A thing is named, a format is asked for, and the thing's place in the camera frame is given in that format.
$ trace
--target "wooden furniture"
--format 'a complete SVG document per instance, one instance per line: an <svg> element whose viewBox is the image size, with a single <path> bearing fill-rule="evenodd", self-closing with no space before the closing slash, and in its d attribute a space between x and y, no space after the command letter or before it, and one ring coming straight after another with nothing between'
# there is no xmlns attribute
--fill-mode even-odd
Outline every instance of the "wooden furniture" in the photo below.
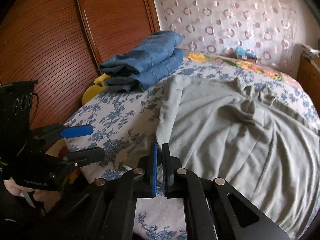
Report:
<svg viewBox="0 0 320 240"><path fill-rule="evenodd" d="M297 81L303 90L310 96L318 114L320 113L320 58L312 56L310 59L304 55L300 57Z"/></svg>
<svg viewBox="0 0 320 240"><path fill-rule="evenodd" d="M32 127L63 123L102 61L156 31L153 0L16 0L0 25L0 85L39 80Z"/></svg>

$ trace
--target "denim fabric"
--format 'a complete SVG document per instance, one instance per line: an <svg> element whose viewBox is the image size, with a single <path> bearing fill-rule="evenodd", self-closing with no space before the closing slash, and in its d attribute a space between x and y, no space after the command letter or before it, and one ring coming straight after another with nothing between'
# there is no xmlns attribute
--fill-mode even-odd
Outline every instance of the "denim fabric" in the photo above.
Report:
<svg viewBox="0 0 320 240"><path fill-rule="evenodd" d="M114 91L132 90L136 84L145 91L174 72L183 60L183 51L175 49L182 35L161 31L146 38L138 47L103 62L99 70L111 75L105 85Z"/></svg>

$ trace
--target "yellow plush toy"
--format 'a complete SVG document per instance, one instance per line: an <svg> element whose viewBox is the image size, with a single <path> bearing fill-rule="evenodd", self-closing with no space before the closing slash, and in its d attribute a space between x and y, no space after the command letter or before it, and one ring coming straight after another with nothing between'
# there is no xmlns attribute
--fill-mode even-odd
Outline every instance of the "yellow plush toy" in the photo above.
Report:
<svg viewBox="0 0 320 240"><path fill-rule="evenodd" d="M94 85L89 87L82 96L82 105L84 106L86 103L88 103L92 98L94 98L96 95L98 95L100 92L106 89L104 82L105 80L109 79L110 76L107 74L102 74L98 78L94 80Z"/></svg>

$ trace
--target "floral blanket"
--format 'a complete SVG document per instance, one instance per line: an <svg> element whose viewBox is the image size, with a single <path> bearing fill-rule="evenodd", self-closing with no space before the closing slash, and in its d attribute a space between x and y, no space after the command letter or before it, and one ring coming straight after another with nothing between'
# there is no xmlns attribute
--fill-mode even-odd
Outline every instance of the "floral blanket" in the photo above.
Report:
<svg viewBox="0 0 320 240"><path fill-rule="evenodd" d="M287 77L290 82L286 82L282 73L263 75L266 73L259 72L259 69L248 68L247 63L235 59L216 57L191 61L186 58L175 75L220 80L239 77L256 88L267 85L279 101L300 113L315 128L320 128L320 120L312 101L299 86L294 85L296 81ZM139 159L140 150L147 150L155 140L163 92L162 82L144 93L102 92L66 122L70 126L91 124L94 127L91 136L67 140L70 150L100 146L106 152L106 157L100 163L82 168L89 183L100 177L106 180L117 179L127 170L126 165L134 168L134 164L128 161ZM319 206L318 201L310 221ZM138 199L134 231L145 239L187 239L182 201L166 199L161 186L157 188L156 198Z"/></svg>

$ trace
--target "wire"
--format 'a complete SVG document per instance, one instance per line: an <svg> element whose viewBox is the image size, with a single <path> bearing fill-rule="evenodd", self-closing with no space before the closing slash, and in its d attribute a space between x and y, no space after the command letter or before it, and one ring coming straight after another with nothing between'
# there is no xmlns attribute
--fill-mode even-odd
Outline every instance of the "wire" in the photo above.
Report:
<svg viewBox="0 0 320 240"><path fill-rule="evenodd" d="M35 112L33 113L33 116L32 116L32 119L30 121L30 125L29 126L32 125L32 123L33 123L33 121L34 121L34 119L36 117L36 114L37 114L37 111L38 111L38 106L39 106L39 96L38 96L38 94L36 92L33 92L32 95L35 95L37 97L37 104L36 104L36 109L35 109Z"/></svg>

